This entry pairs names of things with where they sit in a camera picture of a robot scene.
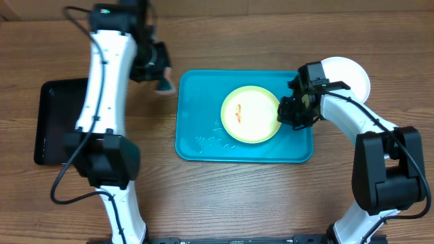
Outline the pink and green sponge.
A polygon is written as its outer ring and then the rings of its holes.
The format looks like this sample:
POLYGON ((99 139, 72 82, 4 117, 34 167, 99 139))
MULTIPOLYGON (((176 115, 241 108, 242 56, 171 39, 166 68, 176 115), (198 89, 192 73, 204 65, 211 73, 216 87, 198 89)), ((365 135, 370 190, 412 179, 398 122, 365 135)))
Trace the pink and green sponge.
POLYGON ((159 80, 155 92, 160 95, 170 95, 176 92, 174 83, 172 81, 172 69, 166 67, 163 71, 163 76, 159 80))

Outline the yellow-green plate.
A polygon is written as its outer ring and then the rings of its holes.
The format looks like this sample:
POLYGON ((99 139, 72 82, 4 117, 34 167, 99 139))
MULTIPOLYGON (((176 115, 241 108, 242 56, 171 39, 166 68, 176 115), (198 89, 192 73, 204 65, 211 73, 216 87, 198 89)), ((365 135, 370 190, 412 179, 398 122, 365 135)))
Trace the yellow-green plate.
POLYGON ((243 86, 233 90, 222 103, 223 128, 234 139, 258 144, 271 139, 280 129, 277 120, 279 101, 269 90, 243 86))

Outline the white plate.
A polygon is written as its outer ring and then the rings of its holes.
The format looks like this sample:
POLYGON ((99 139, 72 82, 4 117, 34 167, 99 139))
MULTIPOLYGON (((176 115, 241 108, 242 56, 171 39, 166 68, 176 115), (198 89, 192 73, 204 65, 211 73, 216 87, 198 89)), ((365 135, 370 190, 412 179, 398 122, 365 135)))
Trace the white plate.
POLYGON ((367 72, 355 61, 344 57, 330 57, 321 61, 325 77, 331 83, 347 84, 356 98, 364 104, 370 95, 371 83, 367 72))

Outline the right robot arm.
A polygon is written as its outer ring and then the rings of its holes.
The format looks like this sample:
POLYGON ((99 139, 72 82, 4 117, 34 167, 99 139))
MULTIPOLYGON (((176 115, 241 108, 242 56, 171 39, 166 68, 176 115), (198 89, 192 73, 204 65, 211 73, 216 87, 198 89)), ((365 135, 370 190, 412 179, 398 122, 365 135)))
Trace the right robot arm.
POLYGON ((355 146, 347 212, 324 235, 295 235, 293 243, 386 243, 376 231, 389 220, 427 215, 432 196, 425 176, 422 140, 412 126, 399 127, 365 102, 370 78, 355 61, 332 57, 310 62, 289 81, 292 95, 277 109, 279 122, 302 130, 332 122, 355 146))

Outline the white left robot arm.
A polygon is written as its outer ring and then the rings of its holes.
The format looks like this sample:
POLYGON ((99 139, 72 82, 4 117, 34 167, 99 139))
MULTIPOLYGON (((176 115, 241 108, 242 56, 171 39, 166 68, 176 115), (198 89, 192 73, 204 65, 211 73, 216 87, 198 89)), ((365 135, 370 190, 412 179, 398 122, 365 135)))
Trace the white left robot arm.
POLYGON ((140 149, 125 136, 127 88, 130 81, 156 81, 156 92, 174 92, 169 55, 155 39, 157 16, 148 0, 98 3, 88 14, 90 73, 83 108, 64 139, 66 164, 101 197, 111 243, 148 243, 136 194, 140 149))

